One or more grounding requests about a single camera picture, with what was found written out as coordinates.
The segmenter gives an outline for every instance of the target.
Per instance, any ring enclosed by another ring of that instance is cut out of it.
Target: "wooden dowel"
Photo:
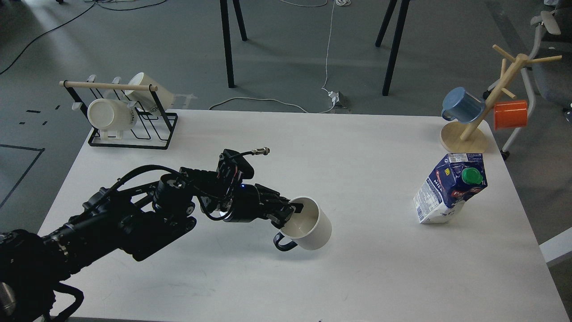
[[[505,52],[502,48],[500,48],[497,45],[493,45],[492,48],[494,50],[496,50],[497,52],[499,52],[499,54],[503,55],[506,57],[506,59],[510,60],[511,62],[515,62],[517,59],[514,58],[513,56],[511,56],[509,53]]]
[[[514,95],[514,94],[513,94],[511,91],[509,91],[508,89],[506,89],[506,88],[503,87],[503,88],[501,88],[501,90],[503,91],[503,93],[505,93],[506,95],[508,95],[511,99],[517,98],[517,96]]]
[[[502,78],[505,75],[506,71],[506,58],[502,59],[502,63],[500,64],[500,77]]]
[[[544,58],[536,58],[536,59],[528,60],[527,64],[536,64],[537,62],[548,62],[548,61],[555,61],[555,60],[561,60],[561,59],[562,59],[562,55],[544,57]]]
[[[123,85],[123,84],[108,84],[108,83],[88,83],[84,81],[60,81],[60,86],[63,87],[80,87],[80,88],[102,88],[102,89],[119,89],[123,91],[149,91],[157,92],[158,87],[151,85]]]

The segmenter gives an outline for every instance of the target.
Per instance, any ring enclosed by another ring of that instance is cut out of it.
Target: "black wire dish rack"
[[[118,148],[142,148],[167,150],[173,137],[178,116],[176,113],[166,113],[161,101],[157,96],[157,86],[147,85],[122,85],[119,84],[121,78],[116,77],[111,84],[95,83],[95,75],[91,75],[85,82],[60,81],[59,85],[65,87],[74,100],[73,110],[81,110],[85,118],[88,119],[88,106],[76,92],[75,88],[87,88],[96,99],[117,99],[127,101],[128,106],[135,107],[139,121],[121,140],[110,136],[111,140],[104,140],[99,129],[93,127],[89,136],[88,144],[92,147],[118,147]],[[146,111],[141,101],[132,101],[125,91],[149,91],[161,116],[155,116]]]

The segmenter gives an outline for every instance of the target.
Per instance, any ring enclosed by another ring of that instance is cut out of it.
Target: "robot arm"
[[[0,234],[0,321],[32,322],[49,311],[55,292],[72,294],[76,301],[51,321],[64,321],[81,305],[80,290],[61,283],[116,249],[142,261],[191,231],[196,219],[192,201],[212,220],[250,222],[270,219],[281,228],[302,204],[290,203],[280,193],[260,184],[243,184],[254,169],[244,155],[268,154],[268,148],[238,153],[225,149],[216,171],[142,166],[110,188],[100,188],[83,204],[85,211],[52,233],[39,237],[25,230]],[[137,175],[164,170],[159,181],[119,191]],[[147,205],[152,211],[143,211]],[[212,215],[220,211],[220,216]]]

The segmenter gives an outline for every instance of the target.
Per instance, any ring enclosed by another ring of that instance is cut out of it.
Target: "white mug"
[[[274,245],[286,252],[296,245],[307,250],[316,250],[324,246],[332,235],[332,223],[324,214],[318,203],[310,197],[298,197],[290,203],[301,203],[304,207],[299,213],[293,213],[288,222],[274,237]],[[292,241],[281,245],[282,238]]]
[[[131,103],[97,99],[89,104],[88,120],[100,130],[102,140],[111,139],[108,131],[115,131],[115,139],[121,140],[123,131],[132,129],[137,123],[137,111]]]
[[[151,77],[149,77],[145,73],[139,73],[135,75],[133,78],[131,78],[131,80],[129,81],[129,85],[149,86],[149,84],[152,84],[157,87],[157,91],[155,93],[157,94],[157,97],[159,98],[159,101],[161,102],[163,109],[167,110],[171,106],[171,103],[175,98],[175,95],[173,95],[170,91],[167,91],[163,86],[159,85],[159,83],[154,81]],[[155,104],[155,100],[153,99],[151,92],[125,91],[125,95],[132,101],[139,101],[143,106],[143,109],[146,110],[147,112],[155,116],[161,116],[161,111],[159,111],[157,104]]]

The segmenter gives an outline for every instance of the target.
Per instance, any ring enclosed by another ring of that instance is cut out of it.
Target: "gray floor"
[[[105,5],[127,8],[155,2]],[[3,4],[0,70],[34,37],[91,5],[79,0]],[[374,41],[387,4],[354,0],[333,12],[325,87],[341,91],[352,113],[437,116],[454,87],[464,86],[480,96],[498,77],[501,65],[491,46],[498,44],[514,55],[528,51],[533,40],[530,18],[550,10],[541,0],[412,1],[390,95],[382,97],[395,21],[381,48],[375,48]],[[108,83],[121,76],[126,83],[143,71],[174,93],[194,94],[193,109],[236,96],[279,99],[310,112],[327,109],[328,97],[320,87],[331,3],[302,8],[278,0],[250,0],[242,7],[250,40],[240,41],[231,18],[235,89],[227,87],[217,1],[167,1],[136,11],[96,6],[32,44],[0,76],[0,230],[39,229],[88,134],[89,124],[71,110],[72,99],[58,86],[60,80],[84,81],[96,74],[97,81]],[[511,90],[526,96],[520,79]],[[278,103],[238,100],[218,109],[300,112]],[[497,143],[502,145],[509,134],[495,132]],[[538,96],[535,115],[506,162],[539,243],[572,226],[566,201],[572,194],[571,137],[572,126],[561,107]],[[570,315],[571,265],[568,261],[551,269]]]

